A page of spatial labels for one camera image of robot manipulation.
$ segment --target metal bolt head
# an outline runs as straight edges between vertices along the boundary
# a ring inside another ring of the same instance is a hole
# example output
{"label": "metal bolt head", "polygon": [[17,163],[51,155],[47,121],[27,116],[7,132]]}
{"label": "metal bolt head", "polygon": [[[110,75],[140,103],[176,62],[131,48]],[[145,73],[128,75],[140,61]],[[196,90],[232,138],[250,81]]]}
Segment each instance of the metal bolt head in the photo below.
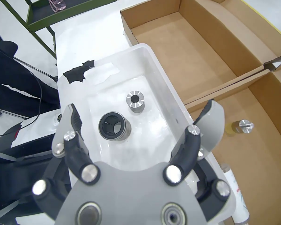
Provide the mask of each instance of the metal bolt head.
{"label": "metal bolt head", "polygon": [[179,183],[182,178],[180,169],[174,165],[169,165],[166,168],[165,175],[167,179],[174,184]]}
{"label": "metal bolt head", "polygon": [[194,125],[194,124],[190,124],[188,127],[187,127],[187,130],[189,131],[190,134],[194,135],[194,136],[197,136],[200,134],[200,129],[198,126]]}
{"label": "metal bolt head", "polygon": [[220,180],[216,184],[216,189],[221,196],[227,197],[230,194],[230,187],[224,180]]}
{"label": "metal bolt head", "polygon": [[84,204],[78,211],[78,225],[99,225],[102,220],[102,212],[96,203],[89,202]]}
{"label": "metal bolt head", "polygon": [[92,182],[98,175],[98,169],[95,165],[89,164],[84,167],[81,173],[81,178],[84,182]]}
{"label": "metal bolt head", "polygon": [[43,179],[38,180],[34,183],[32,187],[32,192],[34,195],[41,195],[47,188],[46,181]]}
{"label": "metal bolt head", "polygon": [[56,154],[61,154],[65,149],[65,146],[63,143],[58,143],[56,146],[55,146],[55,149],[54,149],[54,153]]}
{"label": "metal bolt head", "polygon": [[66,141],[70,141],[70,140],[72,140],[75,136],[76,136],[75,131],[67,131],[67,132],[64,134],[63,139],[65,139]]}

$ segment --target black fabric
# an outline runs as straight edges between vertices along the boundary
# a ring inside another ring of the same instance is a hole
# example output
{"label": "black fabric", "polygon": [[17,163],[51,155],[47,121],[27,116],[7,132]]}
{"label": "black fabric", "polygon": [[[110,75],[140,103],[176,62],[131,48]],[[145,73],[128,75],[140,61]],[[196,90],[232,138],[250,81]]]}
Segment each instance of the black fabric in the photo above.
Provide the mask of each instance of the black fabric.
{"label": "black fabric", "polygon": [[[13,57],[17,49],[18,46],[13,42],[0,42],[0,50],[10,57]],[[38,81],[43,92],[41,113],[60,108],[57,89],[48,86],[40,79]],[[39,99],[20,94],[3,86],[3,84],[40,98],[40,86],[29,70],[0,52],[0,109],[29,118],[37,116]]]}
{"label": "black fabric", "polygon": [[85,79],[85,71],[88,71],[89,69],[93,68],[95,66],[94,63],[95,60],[86,61],[85,63],[82,63],[82,66],[78,66],[69,71],[66,71],[65,73],[63,73],[63,75],[68,79],[69,84],[75,81],[83,82],[83,79]]}

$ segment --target metal part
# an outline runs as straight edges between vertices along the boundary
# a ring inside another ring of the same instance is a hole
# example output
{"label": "metal part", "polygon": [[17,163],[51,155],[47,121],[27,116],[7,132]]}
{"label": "metal part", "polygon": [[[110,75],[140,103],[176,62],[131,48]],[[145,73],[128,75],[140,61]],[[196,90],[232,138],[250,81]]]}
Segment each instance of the metal part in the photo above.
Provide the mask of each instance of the metal part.
{"label": "metal part", "polygon": [[94,202],[84,204],[78,211],[77,224],[78,225],[99,225],[102,220],[102,212]]}
{"label": "metal part", "polygon": [[161,219],[163,225],[185,225],[186,223],[183,209],[175,203],[169,203],[162,209]]}
{"label": "metal part", "polygon": [[46,181],[43,179],[38,180],[34,183],[32,187],[32,192],[34,195],[41,195],[47,188]]}
{"label": "metal part", "polygon": [[216,184],[216,189],[221,196],[227,197],[230,194],[230,186],[224,180],[220,180]]}
{"label": "metal part", "polygon": [[241,131],[241,133],[250,133],[253,128],[254,128],[253,123],[251,123],[249,120],[242,119],[241,121],[239,121],[239,126],[236,127],[236,130],[238,132]]}
{"label": "metal part", "polygon": [[126,102],[134,113],[141,113],[145,108],[144,95],[139,91],[131,91],[127,94]]}
{"label": "metal part", "polygon": [[64,134],[63,139],[65,139],[66,141],[70,141],[70,140],[72,140],[75,136],[76,136],[76,132],[75,132],[75,131],[67,131],[67,132]]}
{"label": "metal part", "polygon": [[54,149],[54,153],[56,154],[61,154],[65,149],[65,146],[63,143],[58,143],[56,146],[55,146],[55,149]]}
{"label": "metal part", "polygon": [[182,178],[180,169],[174,165],[169,165],[166,168],[165,175],[166,175],[167,179],[174,184],[179,183]]}
{"label": "metal part", "polygon": [[12,112],[8,112],[8,111],[4,111],[4,110],[1,110],[1,109],[0,109],[0,113],[5,113],[5,114],[8,114],[8,115],[20,118],[20,119],[29,119],[29,117],[25,117],[25,116],[18,115],[18,114],[15,114],[15,113],[12,113]]}
{"label": "metal part", "polygon": [[122,114],[108,112],[100,119],[99,132],[107,140],[125,140],[131,133],[131,124]]}
{"label": "metal part", "polygon": [[197,136],[200,134],[200,129],[198,126],[194,125],[194,124],[190,124],[187,127],[187,130],[189,131],[189,133],[193,134],[194,136]]}
{"label": "metal part", "polygon": [[81,178],[84,182],[90,183],[92,182],[98,175],[98,169],[95,165],[89,164],[84,167],[81,173]]}

